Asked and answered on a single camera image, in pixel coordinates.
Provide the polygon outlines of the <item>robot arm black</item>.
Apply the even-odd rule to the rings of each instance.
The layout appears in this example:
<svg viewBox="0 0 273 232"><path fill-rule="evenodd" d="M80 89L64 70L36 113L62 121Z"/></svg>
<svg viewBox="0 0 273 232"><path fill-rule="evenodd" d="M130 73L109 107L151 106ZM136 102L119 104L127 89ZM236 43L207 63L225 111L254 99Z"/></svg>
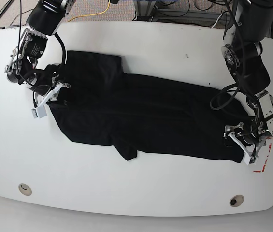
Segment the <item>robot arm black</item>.
<svg viewBox="0 0 273 232"><path fill-rule="evenodd" d="M226 108L238 92L246 96L254 116L248 124L225 126L224 138L244 151L247 165L256 163L266 141L273 138L273 97L266 90L270 76L262 61L261 41L273 21L273 0L224 2L230 20L224 30L222 56L235 84L224 87L210 101L212 110Z"/></svg>
<svg viewBox="0 0 273 232"><path fill-rule="evenodd" d="M45 105L56 101L62 88L70 88L62 75L66 49L57 29L74 4L73 0L38 1L27 18L28 28L19 32L18 46L12 51L11 61L5 67L10 82L26 84L32 90L34 118L46 116ZM62 48L61 63L44 70L37 69L38 59L44 54L50 36L54 36Z"/></svg>

